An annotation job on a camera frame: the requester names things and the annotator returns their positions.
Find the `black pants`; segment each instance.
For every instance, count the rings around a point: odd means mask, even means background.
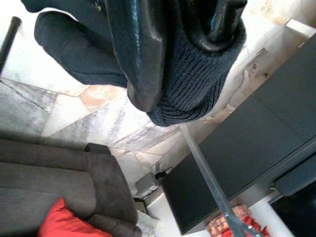
[[[70,75],[84,84],[127,87],[127,80],[114,56],[103,1],[101,11],[94,0],[22,0],[29,12],[45,7],[66,11],[41,13],[35,39]]]

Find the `metal rod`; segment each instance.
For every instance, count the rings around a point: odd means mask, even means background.
[[[248,226],[244,224],[241,220],[239,220],[228,200],[225,197],[225,194],[218,183],[216,177],[214,176],[212,170],[210,169],[209,165],[207,164],[207,161],[205,157],[203,156],[201,150],[199,149],[197,143],[194,141],[194,139],[190,136],[190,133],[188,131],[188,128],[185,124],[180,124],[181,132],[192,152],[192,155],[197,162],[197,165],[204,177],[204,180],[211,191],[214,200],[216,201],[216,204],[218,205],[219,209],[224,213],[224,216],[226,217],[227,223],[232,230],[234,236],[236,237],[245,237],[246,234],[243,230],[249,232],[253,236],[261,237],[262,235],[258,233],[252,226]]]
[[[21,22],[22,22],[21,19],[16,16],[13,16],[11,19],[9,30],[6,33],[6,36],[1,47],[1,51],[0,51],[0,76],[2,74],[5,61],[9,55],[11,46],[13,44],[18,28],[21,25]]]

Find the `sofa cushion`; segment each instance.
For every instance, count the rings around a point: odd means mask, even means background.
[[[78,217],[88,217],[95,209],[89,173],[4,162],[0,170],[0,236],[36,232],[60,197]]]
[[[76,217],[61,197],[50,209],[37,237],[113,237]]]
[[[142,232],[137,226],[109,216],[94,214],[88,219],[88,223],[104,232],[113,234],[115,237],[142,236]]]

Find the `black pole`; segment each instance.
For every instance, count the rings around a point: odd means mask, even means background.
[[[2,74],[2,69],[4,67],[6,58],[8,57],[16,32],[18,31],[18,28],[21,25],[21,22],[22,22],[21,19],[16,16],[13,16],[11,19],[9,30],[6,33],[6,36],[1,47],[1,51],[0,51],[0,76]]]

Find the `cabinet door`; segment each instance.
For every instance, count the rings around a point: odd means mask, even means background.
[[[302,144],[295,132],[250,96],[199,147],[226,196],[233,198]],[[182,233],[216,208],[192,155],[162,184]]]
[[[316,134],[316,34],[254,96],[305,142]]]

